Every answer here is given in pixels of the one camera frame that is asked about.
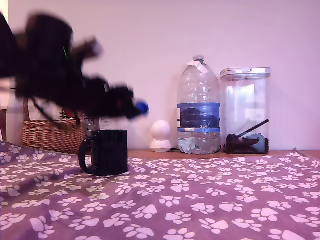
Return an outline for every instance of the paw print pattern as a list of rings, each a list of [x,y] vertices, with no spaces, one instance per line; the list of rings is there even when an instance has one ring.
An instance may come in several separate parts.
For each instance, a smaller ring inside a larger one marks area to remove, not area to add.
[[[176,213],[167,213],[165,220],[172,221],[174,224],[182,224],[183,222],[189,222],[191,220],[191,214],[185,214],[183,211]]]
[[[98,222],[99,218],[92,218],[90,216],[84,216],[83,218],[79,218],[72,221],[73,224],[70,224],[70,228],[74,228],[74,230],[79,231],[84,229],[85,227],[95,227]]]
[[[319,218],[317,217],[307,217],[306,215],[298,214],[297,216],[292,216],[290,217],[296,222],[300,224],[306,224],[309,227],[312,228],[317,228],[318,225],[320,225]]]
[[[112,204],[111,207],[113,207],[114,209],[118,209],[118,208],[131,209],[135,205],[136,203],[134,203],[133,200],[130,200],[130,201],[120,201],[116,204]]]
[[[16,157],[15,159],[18,160],[18,163],[21,163],[21,162],[25,163],[30,158],[28,157],[28,155],[23,154],[23,155],[20,155],[20,156]]]
[[[172,207],[172,205],[179,205],[180,204],[180,196],[161,196],[159,202],[161,204],[165,204],[167,207]]]
[[[255,223],[255,221],[253,221],[253,220],[243,220],[241,218],[238,218],[238,219],[232,221],[232,223],[242,229],[251,228],[252,230],[254,230],[258,233],[261,232],[260,228],[262,227],[262,224]]]
[[[196,212],[201,212],[203,214],[211,214],[211,213],[214,213],[215,212],[215,207],[212,206],[212,205],[205,205],[203,202],[200,202],[200,203],[197,203],[197,204],[194,204],[191,206],[192,210],[193,211],[196,211]]]
[[[278,202],[278,201],[267,201],[267,204],[269,204],[270,207],[279,209],[282,211],[285,211],[286,209],[290,209],[292,206],[287,203],[286,201],[284,202]]]
[[[75,215],[70,208],[66,208],[62,212],[52,210],[49,211],[49,214],[52,222],[58,221],[58,219],[69,219],[69,216]]]
[[[33,160],[41,160],[44,157],[44,154],[42,151],[36,150],[34,154],[32,154]]]
[[[37,176],[36,178],[34,178],[34,181],[36,182],[36,186],[38,188],[42,187],[42,186],[50,186],[52,184],[52,182],[49,182],[49,178],[48,176]]]
[[[154,214],[157,214],[158,211],[155,205],[151,204],[149,206],[142,206],[137,209],[137,211],[133,212],[132,214],[135,215],[136,219],[144,217],[145,219],[151,219]]]
[[[137,224],[131,224],[131,226],[123,229],[123,232],[127,233],[127,235],[125,236],[126,238],[136,236],[137,239],[146,239],[148,236],[153,237],[155,235],[150,228],[141,227]]]
[[[216,222],[211,218],[206,218],[205,220],[200,219],[199,222],[202,223],[201,227],[211,230],[214,234],[220,234],[221,230],[229,228],[228,223],[224,220]]]
[[[47,225],[47,220],[44,216],[39,218],[31,218],[30,223],[35,232],[38,232],[39,239],[46,239],[49,234],[53,234],[55,230],[52,230],[54,227]]]
[[[90,201],[97,201],[97,200],[105,200],[109,197],[110,196],[105,193],[95,193],[92,196],[88,196],[88,199],[90,199]]]
[[[63,199],[63,201],[58,201],[58,204],[61,204],[63,207],[66,207],[70,204],[76,204],[81,201],[82,199],[79,199],[77,196],[74,196],[67,199]]]
[[[61,157],[59,158],[59,162],[61,163],[67,163],[69,162],[69,160],[71,160],[71,156],[68,155],[61,155]]]
[[[2,152],[2,153],[0,153],[0,161],[1,161],[2,164],[10,163],[11,162],[11,156],[8,156],[7,153]]]
[[[204,179],[202,176],[198,176],[196,174],[191,174],[188,176],[189,181],[199,182],[199,180]]]
[[[204,199],[203,196],[199,196],[198,194],[192,194],[191,196],[190,195],[186,195],[185,197],[188,198],[188,199]]]
[[[268,207],[264,207],[263,209],[253,209],[251,212],[253,213],[251,217],[258,218],[259,221],[262,222],[267,220],[271,222],[276,222],[278,220],[276,216],[278,212]]]
[[[100,202],[93,202],[93,203],[89,203],[89,204],[85,205],[84,208],[82,208],[80,211],[81,212],[92,213],[94,210],[101,211],[106,206],[107,205],[102,204]]]
[[[7,213],[1,216],[0,231],[10,228],[13,224],[21,222],[27,214],[18,215]]]
[[[173,186],[170,187],[170,189],[175,191],[176,193],[189,191],[188,181],[183,181],[182,179],[173,179],[171,183],[173,184]]]
[[[211,187],[208,187],[208,190],[206,191],[206,193],[207,194],[211,194],[212,197],[216,197],[218,195],[220,195],[220,196],[227,195],[226,192],[221,191],[219,189],[214,189],[214,188],[211,188]]]
[[[171,229],[167,232],[169,235],[163,236],[165,240],[193,240],[196,235],[194,232],[188,232],[187,228],[181,228],[180,230]]]
[[[315,169],[317,169],[319,166],[320,166],[320,161],[318,160],[312,161],[311,167],[314,167]]]
[[[243,186],[243,185],[236,185],[234,190],[239,191],[242,194],[254,194],[255,190],[251,189],[250,187]]]
[[[18,154],[20,150],[21,150],[20,146],[11,145],[9,147],[9,151],[14,153],[14,154]]]

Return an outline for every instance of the white paw print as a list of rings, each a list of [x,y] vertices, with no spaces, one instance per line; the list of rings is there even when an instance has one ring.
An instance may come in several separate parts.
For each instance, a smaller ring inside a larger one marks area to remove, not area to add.
[[[123,232],[128,233],[125,236],[126,238],[136,236],[138,239],[146,239],[148,236],[153,237],[155,235],[150,228],[141,227],[137,224],[131,224],[131,226],[128,226],[125,229],[123,229]]]
[[[24,154],[24,155],[20,155],[20,156],[16,157],[15,159],[18,160],[18,163],[21,163],[21,162],[25,163],[30,158],[28,157],[28,155]]]
[[[6,230],[10,228],[13,224],[21,222],[27,214],[19,215],[19,214],[12,214],[7,213],[0,217],[0,230]]]
[[[20,150],[21,150],[21,147],[19,147],[19,146],[11,145],[9,147],[9,151],[14,154],[18,154]]]
[[[49,182],[49,178],[48,176],[37,176],[36,178],[34,178],[34,181],[36,182],[36,186],[38,188],[42,187],[42,186],[50,186],[52,184],[52,182]]]
[[[79,199],[77,196],[73,196],[67,199],[63,199],[63,201],[58,201],[58,204],[61,204],[63,207],[66,207],[70,204],[76,204],[81,201],[82,199]]]
[[[89,182],[89,181],[92,181],[93,179],[91,177],[81,177],[81,178],[78,178],[76,179],[75,181],[77,183],[86,183],[86,182]]]
[[[59,158],[59,161],[60,161],[61,163],[67,163],[67,162],[69,162],[70,159],[71,159],[71,156],[61,155],[61,157]]]
[[[286,209],[290,209],[292,206],[284,201],[284,202],[278,202],[278,201],[267,201],[267,204],[269,204],[270,207],[275,208],[275,209],[279,209],[282,211],[285,211]]]
[[[42,151],[36,150],[34,154],[32,154],[33,160],[41,160],[44,157],[44,154]]]
[[[257,161],[255,161],[255,163],[256,163],[256,164],[259,164],[259,165],[268,164],[268,162],[265,161],[265,160],[263,160],[263,159],[257,160]]]
[[[191,196],[190,195],[186,195],[185,197],[188,198],[188,199],[204,199],[203,196],[199,196],[198,194],[192,194]]]
[[[200,219],[199,222],[202,223],[201,227],[211,230],[214,234],[220,234],[221,230],[229,228],[228,223],[224,220],[216,222],[211,218],[206,218],[205,220]]]
[[[250,178],[253,178],[254,176],[251,176],[251,175],[239,175],[240,178],[245,178],[245,179],[250,179]]]
[[[91,187],[88,187],[86,188],[86,190],[89,192],[89,193],[92,193],[92,192],[102,192],[102,190],[105,189],[104,186],[102,185],[99,185],[99,186],[91,186]]]
[[[166,179],[164,179],[163,177],[161,177],[161,178],[152,178],[149,181],[151,183],[153,183],[153,184],[162,184],[164,181],[166,181]]]
[[[50,216],[51,216],[51,221],[55,222],[58,219],[69,219],[69,216],[73,216],[75,215],[72,211],[70,211],[70,208],[66,208],[65,210],[63,210],[62,212],[59,211],[49,211]]]
[[[245,202],[246,204],[249,204],[258,200],[256,196],[250,196],[248,194],[244,194],[243,196],[237,196],[236,199],[238,201]]]
[[[189,181],[199,182],[199,180],[204,179],[202,176],[198,176],[196,174],[191,174],[188,176]]]
[[[220,195],[220,196],[227,195],[226,192],[221,191],[219,189],[214,189],[214,188],[211,188],[211,187],[208,187],[208,190],[206,191],[206,193],[207,194],[211,194],[212,197],[216,197],[218,195]]]
[[[288,175],[288,176],[282,176],[282,179],[287,181],[298,181],[299,178],[297,176]]]
[[[206,179],[210,181],[220,181],[222,178],[222,176],[208,176]]]
[[[132,214],[135,216],[136,219],[144,217],[145,219],[150,219],[153,217],[154,214],[157,214],[157,208],[155,205],[151,204],[149,206],[142,206],[137,209],[137,211],[133,212]]]
[[[170,188],[176,193],[181,193],[182,191],[189,191],[188,181],[183,181],[182,179],[173,179],[171,183],[173,184],[173,186]]]
[[[251,217],[258,218],[260,221],[263,222],[267,220],[271,222],[276,222],[278,220],[276,216],[278,212],[268,207],[264,207],[263,209],[256,208],[253,209],[251,212],[253,213]]]
[[[310,206],[305,209],[313,215],[320,215],[320,207]]]
[[[219,208],[222,209],[225,212],[231,213],[232,211],[241,212],[243,210],[243,204],[239,204],[236,202],[222,202],[222,204],[219,205]]]
[[[261,232],[262,224],[255,223],[253,220],[243,220],[241,218],[238,218],[234,221],[232,221],[233,224],[237,225],[238,227],[242,229],[251,228],[252,230],[256,232]]]
[[[293,200],[296,203],[300,203],[300,204],[302,204],[302,203],[310,203],[307,199],[305,199],[303,197],[284,195],[284,198],[287,199],[287,200]]]
[[[149,193],[160,193],[162,190],[164,190],[166,187],[163,185],[159,185],[159,186],[150,186],[148,188],[146,188],[146,190]]]
[[[283,193],[281,190],[275,188],[274,186],[271,186],[271,185],[265,185],[265,186],[261,186],[261,192],[269,192],[269,193],[275,193],[275,192],[278,192],[278,193]]]
[[[320,161],[318,160],[312,161],[311,167],[314,167],[315,169],[317,169],[319,166],[320,166]]]
[[[97,200],[105,200],[108,199],[110,196],[105,193],[95,193],[92,196],[88,196],[90,201],[97,201]]]
[[[8,156],[7,153],[2,152],[2,153],[0,153],[0,161],[1,161],[2,164],[10,163],[11,162],[11,156]]]
[[[297,216],[292,216],[290,217],[296,222],[300,224],[306,224],[309,227],[312,228],[317,228],[318,225],[320,225],[319,218],[317,217],[307,217],[306,215],[298,214]]]
[[[114,209],[118,209],[118,208],[131,209],[135,205],[136,203],[134,203],[133,200],[130,200],[130,201],[120,201],[116,204],[112,204],[111,207],[113,207]]]
[[[47,220],[44,216],[39,218],[31,218],[30,223],[34,231],[38,232],[39,239],[46,239],[49,234],[53,234],[55,230],[54,227],[47,225]]]
[[[270,235],[268,235],[269,238],[274,239],[274,240],[281,240],[281,239],[285,239],[285,240],[293,240],[293,239],[299,239],[302,240],[303,238],[299,235],[297,235],[296,233],[289,231],[289,230],[285,230],[284,232],[282,232],[279,229],[271,229],[270,230]]]
[[[93,202],[93,203],[89,203],[89,204],[85,205],[84,208],[82,208],[80,211],[81,212],[92,213],[94,210],[101,211],[106,206],[107,205],[102,204],[100,202]]]
[[[172,207],[172,205],[179,205],[180,204],[180,196],[161,196],[159,202],[161,204],[165,204],[167,207]]]
[[[299,183],[299,187],[305,188],[305,189],[312,189],[318,186],[317,182],[308,182],[308,183]]]
[[[167,232],[169,235],[163,236],[165,240],[193,240],[196,235],[194,232],[188,232],[187,228],[181,228],[180,230],[171,229]]]
[[[125,224],[127,221],[131,221],[131,219],[129,218],[129,215],[116,213],[112,215],[110,219],[103,221],[103,225],[105,228],[110,228],[113,225],[121,226]]]
[[[304,197],[318,199],[320,197],[320,191],[303,192]]]
[[[148,175],[138,175],[138,176],[134,176],[134,178],[135,179],[137,179],[137,180],[145,180],[145,179],[148,179],[148,178],[150,178],[150,176],[148,176]]]
[[[214,213],[215,212],[215,207],[212,206],[212,205],[205,205],[203,202],[200,202],[200,203],[197,203],[197,204],[194,204],[191,206],[192,210],[193,211],[196,211],[196,212],[201,212],[203,214],[211,214],[211,213]]]
[[[149,186],[149,183],[147,183],[146,181],[145,181],[145,182],[138,181],[138,182],[136,182],[136,183],[133,183],[132,186],[133,186],[134,188],[138,188],[138,187],[140,187],[140,188],[145,188],[146,186]]]
[[[191,214],[185,214],[183,211],[178,211],[175,214],[167,213],[165,215],[165,220],[173,221],[174,224],[182,224],[184,222],[189,222],[191,220]]]
[[[255,190],[251,189],[250,187],[243,186],[243,185],[236,185],[234,190],[239,191],[242,194],[254,194]]]
[[[280,161],[282,161],[282,162],[285,162],[285,163],[291,163],[291,160],[290,160],[290,158],[289,157],[286,157],[286,158],[284,158],[284,157],[279,157],[279,159],[280,159]]]
[[[93,218],[90,216],[84,216],[83,218],[79,218],[72,221],[73,224],[70,224],[70,228],[74,228],[74,230],[79,231],[84,229],[85,227],[95,227],[98,222],[99,218]]]
[[[0,196],[0,209],[1,209],[3,206],[8,206],[8,205],[9,205],[9,203],[6,202],[5,199],[4,199],[2,196]]]
[[[288,188],[288,189],[298,189],[298,187],[297,187],[296,185],[293,185],[293,184],[284,184],[284,183],[278,184],[277,187],[280,187],[280,189],[285,189],[285,188]]]
[[[63,173],[64,173],[63,168],[59,168],[59,169],[56,169],[54,171],[49,172],[49,174],[55,174],[57,176],[60,176]]]

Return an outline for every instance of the bottle label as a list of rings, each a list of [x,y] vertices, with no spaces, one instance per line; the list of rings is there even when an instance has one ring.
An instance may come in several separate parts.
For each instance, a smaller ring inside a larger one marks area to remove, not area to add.
[[[181,103],[177,108],[178,132],[219,133],[220,103]]]

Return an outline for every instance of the white wall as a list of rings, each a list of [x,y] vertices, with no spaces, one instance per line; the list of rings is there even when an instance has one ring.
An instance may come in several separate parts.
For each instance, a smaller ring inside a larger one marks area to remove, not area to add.
[[[128,127],[130,148],[148,148],[160,119],[176,147],[177,82],[202,54],[218,75],[271,67],[270,148],[320,150],[319,0],[10,0],[12,29],[35,10],[66,19],[75,41],[96,36],[105,54],[83,71],[126,82],[148,102],[149,116]]]

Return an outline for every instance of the white sticker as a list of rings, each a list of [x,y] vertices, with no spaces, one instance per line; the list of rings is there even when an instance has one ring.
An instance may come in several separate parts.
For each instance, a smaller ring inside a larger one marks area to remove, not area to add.
[[[203,75],[206,75],[209,71],[199,61],[190,61],[188,66],[195,66]]]

